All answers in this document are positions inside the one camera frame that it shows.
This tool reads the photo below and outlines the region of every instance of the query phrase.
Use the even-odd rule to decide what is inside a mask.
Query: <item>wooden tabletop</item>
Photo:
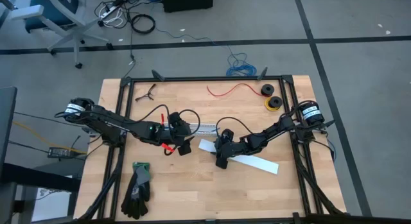
[[[308,76],[294,76],[295,89],[299,101],[315,100],[314,91]],[[215,94],[227,92],[237,81],[226,82],[162,82],[156,83],[153,90],[154,100],[144,98],[132,102],[130,118],[138,120],[157,105],[166,104],[171,112],[186,108],[195,110],[202,123],[216,123],[224,116],[233,116],[242,120],[253,132],[260,132],[275,123],[284,112],[281,107],[277,112],[270,112],[264,107],[264,97],[255,95],[248,87],[239,86],[226,96],[214,97],[206,89],[208,85]],[[281,97],[278,81],[246,81],[257,91],[263,84],[274,86],[275,96]],[[136,83],[134,98],[146,94],[153,83]],[[287,88],[289,103],[291,95]],[[104,80],[101,88],[99,105],[115,111],[119,89],[119,79]],[[123,101],[124,115],[128,89]],[[161,108],[147,121],[161,121]],[[190,113],[182,118],[189,123],[197,123]],[[221,130],[230,128],[234,131],[234,140],[249,134],[244,127],[233,120],[224,120],[219,124]],[[319,142],[327,144],[324,135],[315,133]],[[198,149],[201,140],[215,141],[215,137],[195,137],[191,141],[192,152],[180,156],[178,152],[165,156],[163,148],[145,144],[131,135],[127,135],[123,174],[118,196],[116,220],[132,221],[121,212],[127,185],[132,176],[133,162],[149,162],[152,179],[151,198],[146,205],[148,214],[139,220],[203,220],[203,219],[238,219],[238,218],[285,218],[293,212],[304,216],[297,172],[293,159],[289,134],[283,134],[256,156],[279,164],[278,175],[256,169],[238,162],[229,162],[227,169],[215,166],[215,156]],[[100,145],[100,141],[89,146],[89,152]],[[338,184],[333,161],[329,150],[317,143],[311,143],[311,157],[315,175],[320,188],[335,206],[344,211],[344,201]],[[75,218],[80,217],[99,193],[107,159],[108,147],[102,146],[87,158],[82,184],[77,199]],[[116,165],[117,152],[113,167]],[[311,209],[315,211],[312,191],[307,184]],[[107,196],[106,217],[112,200],[112,189]]]

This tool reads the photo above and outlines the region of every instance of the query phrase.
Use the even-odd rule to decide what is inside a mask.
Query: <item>black work glove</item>
[[[121,212],[129,218],[138,220],[147,212],[144,201],[150,200],[150,174],[148,163],[137,163],[134,168],[133,176],[128,184],[126,195],[121,204]]]

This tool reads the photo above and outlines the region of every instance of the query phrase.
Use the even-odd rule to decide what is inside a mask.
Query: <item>office chair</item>
[[[26,30],[49,28],[62,38],[48,47],[48,51],[55,55],[55,47],[65,44],[70,40],[74,42],[74,62],[75,67],[82,68],[78,61],[80,45],[85,44],[84,38],[106,42],[109,50],[113,46],[108,39],[86,34],[85,32],[96,24],[99,18],[86,23],[82,17],[85,11],[85,0],[31,0],[30,7],[13,10],[10,12],[12,20],[25,19]]]

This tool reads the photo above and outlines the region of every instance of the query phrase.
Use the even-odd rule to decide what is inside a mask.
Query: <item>red wire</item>
[[[248,84],[246,84],[246,83],[239,83],[239,84],[237,84],[236,86],[234,86],[230,91],[228,91],[228,92],[226,92],[226,93],[223,93],[223,94],[221,94],[221,95],[216,95],[216,94],[212,93],[212,92],[210,91],[208,85],[207,85],[207,90],[208,90],[208,92],[210,92],[210,94],[213,95],[213,96],[225,96],[225,95],[227,95],[228,93],[230,93],[232,90],[234,90],[234,89],[235,89],[237,86],[239,86],[239,85],[245,85],[245,86],[249,87],[249,88],[250,88],[255,94],[257,94],[258,96],[264,96],[264,95],[256,92],[250,85],[248,85]]]

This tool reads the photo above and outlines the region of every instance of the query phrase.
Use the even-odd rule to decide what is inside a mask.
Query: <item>red clip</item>
[[[161,147],[165,148],[166,150],[169,150],[170,152],[174,152],[174,149],[170,146],[168,146],[167,144],[162,143]]]

